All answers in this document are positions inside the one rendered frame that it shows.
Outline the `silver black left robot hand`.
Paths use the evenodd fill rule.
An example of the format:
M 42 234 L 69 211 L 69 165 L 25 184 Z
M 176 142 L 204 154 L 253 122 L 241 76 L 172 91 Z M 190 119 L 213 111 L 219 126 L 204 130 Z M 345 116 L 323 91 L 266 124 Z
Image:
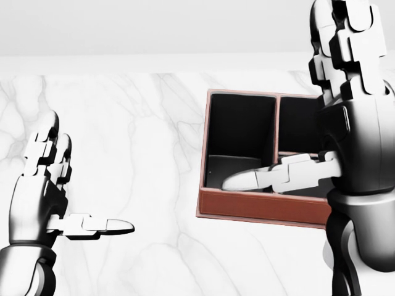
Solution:
M 64 185 L 70 181 L 72 142 L 59 135 L 59 118 L 49 111 L 33 133 L 25 151 L 26 164 L 18 178 L 9 213 L 11 244 L 52 247 L 57 236 L 70 240 L 96 240 L 101 235 L 128 234 L 134 226 L 122 220 L 94 218 L 88 213 L 66 215 Z

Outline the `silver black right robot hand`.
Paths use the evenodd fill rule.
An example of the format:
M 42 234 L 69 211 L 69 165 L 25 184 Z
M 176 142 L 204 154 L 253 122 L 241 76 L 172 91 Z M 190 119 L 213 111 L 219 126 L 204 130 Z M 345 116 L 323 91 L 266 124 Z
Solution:
M 286 192 L 325 178 L 349 194 L 395 187 L 395 92 L 380 74 L 386 45 L 377 6 L 369 0 L 315 0 L 310 34 L 310 76 L 322 89 L 316 119 L 324 150 L 317 159 L 295 154 L 234 174 L 223 190 Z

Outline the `red-brown desk caddy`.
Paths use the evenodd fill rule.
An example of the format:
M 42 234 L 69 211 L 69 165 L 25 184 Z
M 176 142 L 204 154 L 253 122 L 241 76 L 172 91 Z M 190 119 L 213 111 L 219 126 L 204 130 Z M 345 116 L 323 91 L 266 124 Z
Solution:
M 282 194 L 270 188 L 228 192 L 225 178 L 267 167 L 296 153 L 321 150 L 315 96 L 211 89 L 207 94 L 197 215 L 202 218 L 324 228 L 331 212 L 329 179 Z

